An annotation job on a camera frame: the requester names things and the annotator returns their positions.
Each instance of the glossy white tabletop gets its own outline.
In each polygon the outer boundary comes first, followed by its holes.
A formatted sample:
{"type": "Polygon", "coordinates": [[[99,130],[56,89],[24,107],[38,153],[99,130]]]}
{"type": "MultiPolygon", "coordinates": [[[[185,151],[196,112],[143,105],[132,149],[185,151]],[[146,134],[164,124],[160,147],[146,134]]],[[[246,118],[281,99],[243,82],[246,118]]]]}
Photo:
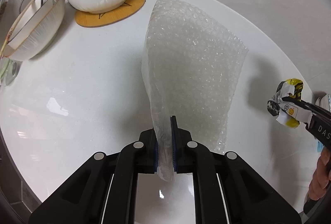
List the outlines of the glossy white tabletop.
{"type": "MultiPolygon", "coordinates": [[[[290,130],[277,123],[266,103],[279,82],[302,76],[270,38],[227,6],[182,1],[214,17],[249,49],[229,112],[226,150],[236,151],[301,211],[317,142],[303,126],[290,130]]],[[[0,88],[4,140],[41,201],[96,151],[118,152],[152,128],[141,56],[155,2],[146,0],[133,16],[100,28],[77,25],[67,4],[53,45],[0,88]]],[[[307,84],[302,98],[311,101],[307,84]]],[[[138,180],[138,223],[195,223],[191,175],[176,175],[172,183],[157,175],[138,180]]]]}

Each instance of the human hand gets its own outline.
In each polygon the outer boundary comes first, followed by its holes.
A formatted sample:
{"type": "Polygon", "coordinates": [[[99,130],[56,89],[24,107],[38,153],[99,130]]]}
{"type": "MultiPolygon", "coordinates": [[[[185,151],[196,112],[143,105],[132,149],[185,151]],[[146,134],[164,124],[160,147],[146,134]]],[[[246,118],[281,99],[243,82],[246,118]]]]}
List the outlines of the human hand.
{"type": "Polygon", "coordinates": [[[326,194],[326,187],[331,180],[331,171],[327,171],[327,164],[329,160],[330,151],[324,147],[321,152],[321,156],[318,158],[317,168],[309,185],[308,196],[312,200],[318,200],[326,194]]]}

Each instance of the wooden coaster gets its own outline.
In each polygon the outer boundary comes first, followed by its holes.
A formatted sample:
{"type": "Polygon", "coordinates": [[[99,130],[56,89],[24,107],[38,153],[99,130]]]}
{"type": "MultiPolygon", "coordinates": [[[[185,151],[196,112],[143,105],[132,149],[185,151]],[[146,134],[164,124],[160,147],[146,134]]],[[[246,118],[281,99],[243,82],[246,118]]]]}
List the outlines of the wooden coaster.
{"type": "Polygon", "coordinates": [[[136,13],[146,0],[125,0],[118,8],[101,14],[76,11],[75,21],[83,27],[99,27],[123,20],[136,13]]]}

